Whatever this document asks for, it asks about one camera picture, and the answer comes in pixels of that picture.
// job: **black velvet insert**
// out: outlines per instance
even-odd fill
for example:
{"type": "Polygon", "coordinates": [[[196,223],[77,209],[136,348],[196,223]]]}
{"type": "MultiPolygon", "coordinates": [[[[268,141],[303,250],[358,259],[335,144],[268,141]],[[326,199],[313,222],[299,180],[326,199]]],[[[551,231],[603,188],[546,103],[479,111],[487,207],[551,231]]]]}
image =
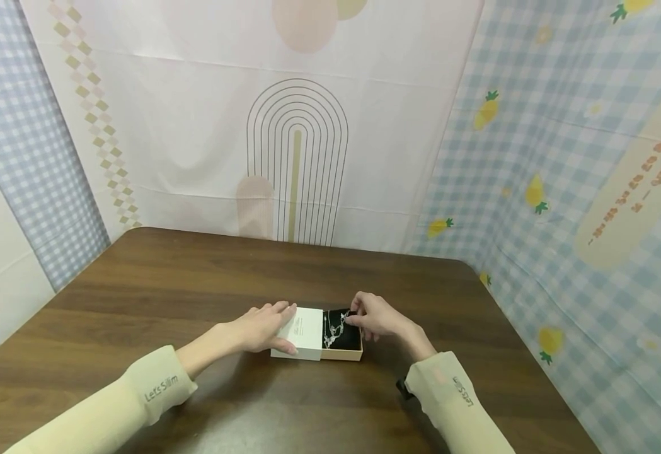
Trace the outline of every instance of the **black velvet insert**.
{"type": "MultiPolygon", "coordinates": [[[[330,328],[328,326],[328,321],[330,320],[330,325],[336,327],[340,326],[340,315],[346,314],[355,315],[354,311],[347,309],[336,309],[332,311],[323,311],[323,336],[330,337],[330,328]]],[[[358,326],[350,326],[343,322],[343,334],[339,338],[335,339],[335,342],[330,344],[330,347],[327,347],[332,350],[360,350],[360,329],[358,326]]]]}

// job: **pineapple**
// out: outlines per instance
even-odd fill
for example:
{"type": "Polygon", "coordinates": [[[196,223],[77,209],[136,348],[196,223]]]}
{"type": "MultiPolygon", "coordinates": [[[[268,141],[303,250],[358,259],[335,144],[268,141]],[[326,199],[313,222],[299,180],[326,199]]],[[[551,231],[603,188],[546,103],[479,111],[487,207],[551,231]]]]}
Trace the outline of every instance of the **pineapple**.
{"type": "Polygon", "coordinates": [[[534,42],[537,44],[546,44],[553,38],[553,35],[555,33],[553,32],[553,28],[551,28],[549,25],[544,25],[537,30],[537,35],[536,38],[534,39],[534,42]]]}
{"type": "Polygon", "coordinates": [[[527,186],[525,192],[525,199],[527,204],[534,207],[535,214],[542,214],[542,211],[549,210],[547,202],[544,201],[544,187],[542,186],[542,178],[539,173],[535,173],[532,181],[527,186]]]}
{"type": "Polygon", "coordinates": [[[628,13],[639,13],[640,11],[648,8],[654,0],[623,0],[623,3],[618,5],[615,13],[611,14],[612,23],[618,23],[618,20],[625,20],[628,13]]]}
{"type": "Polygon", "coordinates": [[[561,349],[561,344],[563,343],[564,334],[561,330],[556,328],[550,328],[545,326],[539,330],[539,345],[542,347],[542,351],[539,353],[539,357],[547,363],[547,365],[553,362],[553,355],[559,352],[561,349]]]}
{"type": "Polygon", "coordinates": [[[426,236],[429,238],[435,238],[441,234],[441,231],[444,231],[454,225],[454,220],[451,218],[448,219],[436,219],[433,223],[428,226],[428,231],[426,236]]]}
{"type": "Polygon", "coordinates": [[[474,129],[481,131],[484,129],[484,126],[489,124],[497,116],[497,112],[499,111],[498,97],[499,92],[497,90],[489,91],[486,94],[486,102],[484,102],[474,117],[474,129]]]}
{"type": "Polygon", "coordinates": [[[491,276],[486,271],[481,272],[479,274],[479,281],[483,283],[487,287],[491,287],[491,276]]]}

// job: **checkered pattern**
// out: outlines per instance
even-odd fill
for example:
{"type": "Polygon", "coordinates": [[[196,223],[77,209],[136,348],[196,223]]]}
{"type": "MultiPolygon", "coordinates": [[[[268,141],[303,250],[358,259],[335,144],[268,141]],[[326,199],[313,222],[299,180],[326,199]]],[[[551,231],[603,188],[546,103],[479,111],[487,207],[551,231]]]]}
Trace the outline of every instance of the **checkered pattern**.
{"type": "Polygon", "coordinates": [[[412,252],[487,272],[537,358],[539,330],[563,331],[542,367],[604,453],[661,453],[661,217],[615,271],[573,250],[661,101],[661,0],[613,25],[619,3],[486,2],[412,252]],[[496,118],[475,130],[494,90],[496,118]],[[525,198],[536,173],[549,204],[540,215],[525,198]],[[448,217],[453,228],[429,238],[448,217]]]}
{"type": "Polygon", "coordinates": [[[109,105],[103,100],[101,78],[96,74],[97,65],[91,58],[93,49],[83,41],[86,30],[80,25],[81,14],[73,8],[72,0],[53,0],[48,5],[48,12],[58,21],[53,29],[61,35],[61,47],[66,52],[66,64],[71,67],[71,79],[76,82],[76,94],[80,105],[86,111],[88,132],[93,136],[96,154],[100,166],[106,169],[104,173],[114,197],[119,221],[125,230],[138,228],[139,208],[135,205],[134,193],[130,188],[129,173],[124,168],[123,152],[118,148],[115,137],[116,130],[111,126],[111,115],[107,110],[109,105]]]}
{"type": "Polygon", "coordinates": [[[109,245],[16,1],[0,0],[0,189],[54,289],[109,245]]]}

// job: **pineapple print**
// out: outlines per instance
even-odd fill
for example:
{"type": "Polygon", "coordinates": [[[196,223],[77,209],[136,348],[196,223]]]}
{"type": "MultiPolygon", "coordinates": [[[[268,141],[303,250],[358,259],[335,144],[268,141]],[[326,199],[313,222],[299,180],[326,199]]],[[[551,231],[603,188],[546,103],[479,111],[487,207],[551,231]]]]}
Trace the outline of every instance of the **pineapple print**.
{"type": "Polygon", "coordinates": [[[660,350],[660,340],[651,335],[642,335],[637,340],[638,347],[646,352],[658,352],[660,350]]]}
{"type": "Polygon", "coordinates": [[[553,32],[553,28],[551,28],[549,25],[543,25],[537,30],[537,35],[534,39],[534,42],[537,44],[546,44],[548,43],[552,38],[555,33],[553,32]]]}
{"type": "Polygon", "coordinates": [[[558,353],[563,344],[564,334],[560,329],[551,328],[550,326],[545,326],[539,330],[539,346],[542,347],[542,351],[539,353],[539,357],[550,365],[553,362],[553,355],[558,353]]]}
{"type": "Polygon", "coordinates": [[[479,280],[485,286],[491,287],[491,276],[489,276],[489,274],[487,274],[486,271],[483,271],[483,272],[481,272],[481,274],[479,274],[479,280]]]}
{"type": "Polygon", "coordinates": [[[489,91],[486,94],[486,102],[484,102],[474,117],[474,129],[481,131],[484,129],[484,126],[489,124],[497,116],[497,112],[499,111],[498,97],[499,92],[497,90],[489,91]]]}
{"type": "Polygon", "coordinates": [[[534,207],[535,214],[542,214],[542,211],[549,210],[547,202],[544,201],[544,187],[542,186],[542,178],[539,173],[535,173],[532,181],[527,186],[527,191],[524,195],[527,205],[534,207]]]}
{"type": "Polygon", "coordinates": [[[624,0],[623,3],[618,5],[615,13],[611,14],[612,23],[618,23],[618,20],[625,20],[628,13],[639,13],[640,11],[652,5],[654,0],[624,0]]]}
{"type": "Polygon", "coordinates": [[[448,219],[436,219],[433,223],[428,226],[428,231],[426,236],[429,238],[436,238],[439,236],[442,231],[451,228],[454,226],[454,220],[451,218],[448,219]]]}

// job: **pink circle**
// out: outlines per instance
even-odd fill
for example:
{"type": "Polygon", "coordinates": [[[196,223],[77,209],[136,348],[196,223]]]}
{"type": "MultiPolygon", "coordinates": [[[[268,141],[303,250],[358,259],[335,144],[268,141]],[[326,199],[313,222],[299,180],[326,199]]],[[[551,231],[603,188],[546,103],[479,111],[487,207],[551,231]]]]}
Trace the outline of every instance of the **pink circle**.
{"type": "Polygon", "coordinates": [[[312,54],[330,41],[338,23],[336,0],[273,0],[272,18],[289,48],[312,54]]]}

